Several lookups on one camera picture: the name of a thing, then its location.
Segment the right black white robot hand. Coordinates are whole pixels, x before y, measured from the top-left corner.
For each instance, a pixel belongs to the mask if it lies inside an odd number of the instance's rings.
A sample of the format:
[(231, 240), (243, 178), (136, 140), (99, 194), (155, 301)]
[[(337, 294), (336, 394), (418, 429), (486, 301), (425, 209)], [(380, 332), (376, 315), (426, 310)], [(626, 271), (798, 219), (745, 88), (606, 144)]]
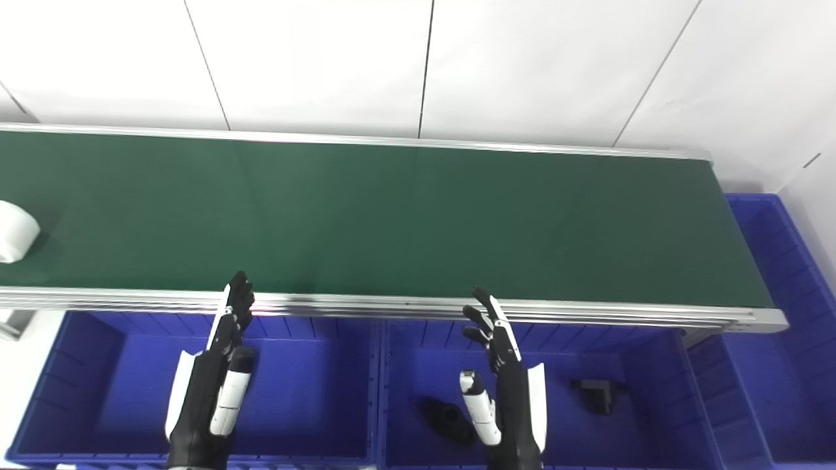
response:
[(482, 310), (466, 305), (472, 323), (463, 336), (483, 346), (495, 377), (490, 396), (478, 371), (459, 375), (460, 393), (478, 439), (485, 447), (487, 469), (541, 469), (547, 440), (545, 366), (526, 367), (511, 323), (499, 301), (484, 288), (473, 298)]

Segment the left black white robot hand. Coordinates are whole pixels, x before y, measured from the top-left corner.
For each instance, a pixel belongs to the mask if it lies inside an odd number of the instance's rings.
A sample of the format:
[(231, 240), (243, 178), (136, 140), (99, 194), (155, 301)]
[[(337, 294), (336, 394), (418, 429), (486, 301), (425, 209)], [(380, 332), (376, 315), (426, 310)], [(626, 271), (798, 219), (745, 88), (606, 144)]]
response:
[(224, 288), (206, 347), (180, 353), (165, 419), (165, 468), (227, 468), (255, 366), (255, 351), (243, 345), (254, 299), (253, 283), (236, 272)]

